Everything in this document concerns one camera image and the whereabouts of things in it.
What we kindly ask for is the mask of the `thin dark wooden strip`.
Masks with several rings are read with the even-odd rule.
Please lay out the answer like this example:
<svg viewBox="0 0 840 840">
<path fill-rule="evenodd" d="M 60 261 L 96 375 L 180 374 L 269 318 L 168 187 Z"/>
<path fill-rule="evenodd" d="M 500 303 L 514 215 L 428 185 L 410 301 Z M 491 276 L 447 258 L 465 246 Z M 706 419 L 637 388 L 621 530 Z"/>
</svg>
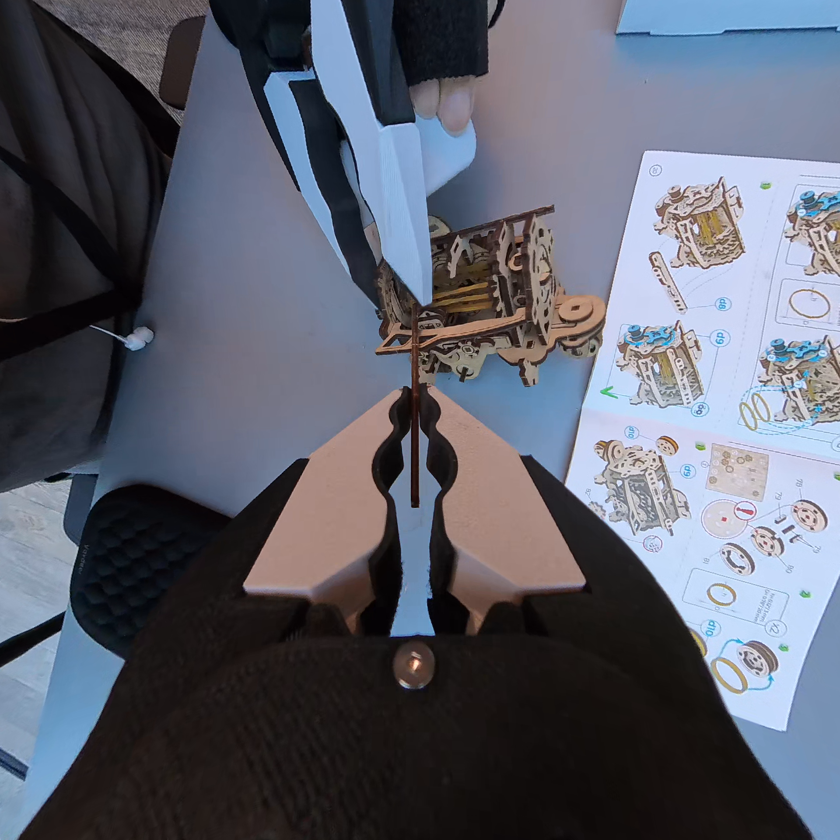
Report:
<svg viewBox="0 0 840 840">
<path fill-rule="evenodd" d="M 413 302 L 411 320 L 411 506 L 419 509 L 421 505 L 419 489 L 419 425 L 420 391 L 419 391 L 419 317 L 420 307 Z"/>
</svg>

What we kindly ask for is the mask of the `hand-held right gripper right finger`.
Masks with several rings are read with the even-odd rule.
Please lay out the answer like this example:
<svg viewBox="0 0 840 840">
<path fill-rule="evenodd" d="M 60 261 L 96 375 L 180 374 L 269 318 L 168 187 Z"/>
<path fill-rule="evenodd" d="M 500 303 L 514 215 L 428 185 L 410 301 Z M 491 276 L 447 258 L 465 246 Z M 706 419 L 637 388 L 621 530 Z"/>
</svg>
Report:
<svg viewBox="0 0 840 840">
<path fill-rule="evenodd" d="M 431 385 L 426 467 L 439 485 L 429 542 L 434 631 L 476 634 L 491 608 L 579 592 L 585 577 L 518 451 Z"/>
</svg>

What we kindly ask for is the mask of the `person's dark clothing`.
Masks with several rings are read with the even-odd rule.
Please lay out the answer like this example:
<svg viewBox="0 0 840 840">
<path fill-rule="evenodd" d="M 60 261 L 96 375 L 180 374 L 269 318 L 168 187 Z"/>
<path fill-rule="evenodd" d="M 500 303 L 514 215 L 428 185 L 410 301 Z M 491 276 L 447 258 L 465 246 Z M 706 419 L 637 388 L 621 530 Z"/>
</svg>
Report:
<svg viewBox="0 0 840 840">
<path fill-rule="evenodd" d="M 99 455 L 179 129 L 36 2 L 2 2 L 2 492 Z"/>
</svg>

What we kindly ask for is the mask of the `person's left hand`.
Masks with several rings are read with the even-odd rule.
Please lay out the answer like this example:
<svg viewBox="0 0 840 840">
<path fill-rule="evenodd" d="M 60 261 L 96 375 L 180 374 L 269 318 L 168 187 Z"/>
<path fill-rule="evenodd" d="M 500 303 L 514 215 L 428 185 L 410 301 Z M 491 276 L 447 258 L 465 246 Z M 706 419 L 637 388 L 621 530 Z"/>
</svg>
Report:
<svg viewBox="0 0 840 840">
<path fill-rule="evenodd" d="M 474 76 L 422 81 L 409 87 L 414 111 L 422 119 L 436 119 L 448 135 L 459 137 L 471 121 L 476 83 Z"/>
</svg>

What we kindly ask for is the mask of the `black mesh office chair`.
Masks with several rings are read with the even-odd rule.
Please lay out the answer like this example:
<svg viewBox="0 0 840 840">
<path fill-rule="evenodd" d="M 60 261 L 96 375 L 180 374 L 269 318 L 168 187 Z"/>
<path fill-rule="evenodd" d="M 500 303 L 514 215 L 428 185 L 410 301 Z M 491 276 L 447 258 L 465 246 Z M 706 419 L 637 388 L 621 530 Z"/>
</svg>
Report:
<svg viewBox="0 0 840 840">
<path fill-rule="evenodd" d="M 163 596 L 230 522 L 153 485 L 105 493 L 80 534 L 68 611 L 90 639 L 125 660 Z"/>
</svg>

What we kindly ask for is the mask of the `white cardboard box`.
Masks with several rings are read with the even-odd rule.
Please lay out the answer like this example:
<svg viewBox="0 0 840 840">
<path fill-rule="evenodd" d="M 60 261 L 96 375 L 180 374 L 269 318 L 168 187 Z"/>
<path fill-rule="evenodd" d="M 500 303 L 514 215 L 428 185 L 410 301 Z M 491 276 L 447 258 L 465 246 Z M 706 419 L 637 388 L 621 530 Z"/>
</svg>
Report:
<svg viewBox="0 0 840 840">
<path fill-rule="evenodd" d="M 838 1 L 625 1 L 618 35 L 839 29 Z"/>
</svg>

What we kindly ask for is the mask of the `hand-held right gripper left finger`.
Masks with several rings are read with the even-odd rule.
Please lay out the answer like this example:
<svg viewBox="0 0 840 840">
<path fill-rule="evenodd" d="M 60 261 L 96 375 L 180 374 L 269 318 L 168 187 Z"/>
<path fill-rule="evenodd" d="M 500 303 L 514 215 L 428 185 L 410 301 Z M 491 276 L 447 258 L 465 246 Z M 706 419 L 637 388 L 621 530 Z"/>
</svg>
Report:
<svg viewBox="0 0 840 840">
<path fill-rule="evenodd" d="M 405 387 L 309 456 L 245 579 L 248 594 L 334 606 L 353 634 L 391 632 L 403 563 L 390 489 L 411 422 Z"/>
</svg>

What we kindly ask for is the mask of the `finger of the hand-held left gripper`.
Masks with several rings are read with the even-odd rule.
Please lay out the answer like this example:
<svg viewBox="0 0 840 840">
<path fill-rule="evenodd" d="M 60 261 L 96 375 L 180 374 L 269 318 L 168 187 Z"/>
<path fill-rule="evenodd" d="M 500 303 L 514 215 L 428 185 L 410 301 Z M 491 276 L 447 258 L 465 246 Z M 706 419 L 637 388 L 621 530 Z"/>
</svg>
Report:
<svg viewBox="0 0 840 840">
<path fill-rule="evenodd" d="M 314 68 L 273 72 L 264 86 L 288 167 L 341 266 L 382 308 L 382 251 L 366 233 L 375 222 L 349 136 Z"/>
<path fill-rule="evenodd" d="M 317 218 L 351 279 L 375 294 L 381 253 L 414 300 L 433 299 L 427 197 L 476 153 L 469 125 L 458 137 L 417 116 L 395 32 L 393 2 L 311 2 L 310 167 L 324 210 Z"/>
</svg>

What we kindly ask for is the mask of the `illustrated instruction booklet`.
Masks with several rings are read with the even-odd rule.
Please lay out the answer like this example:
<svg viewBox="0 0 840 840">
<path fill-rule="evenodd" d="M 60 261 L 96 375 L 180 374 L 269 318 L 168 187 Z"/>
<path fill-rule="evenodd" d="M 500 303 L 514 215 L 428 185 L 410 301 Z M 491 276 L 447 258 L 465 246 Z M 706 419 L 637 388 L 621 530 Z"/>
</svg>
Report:
<svg viewBox="0 0 840 840">
<path fill-rule="evenodd" d="M 838 579 L 838 208 L 838 163 L 646 152 L 565 481 L 782 732 Z"/>
</svg>

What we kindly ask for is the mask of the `wooden mechanical model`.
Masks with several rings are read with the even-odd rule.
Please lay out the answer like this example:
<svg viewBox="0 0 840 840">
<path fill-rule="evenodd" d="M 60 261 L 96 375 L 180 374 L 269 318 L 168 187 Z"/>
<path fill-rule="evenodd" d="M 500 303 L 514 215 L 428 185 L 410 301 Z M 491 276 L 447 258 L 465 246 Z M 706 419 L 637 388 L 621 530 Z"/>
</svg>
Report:
<svg viewBox="0 0 840 840">
<path fill-rule="evenodd" d="M 533 386 L 554 350 L 596 355 L 606 304 L 561 284 L 546 220 L 553 212 L 540 206 L 461 229 L 428 216 L 433 299 L 417 319 L 420 382 L 433 384 L 439 372 L 474 380 L 496 354 Z"/>
</svg>

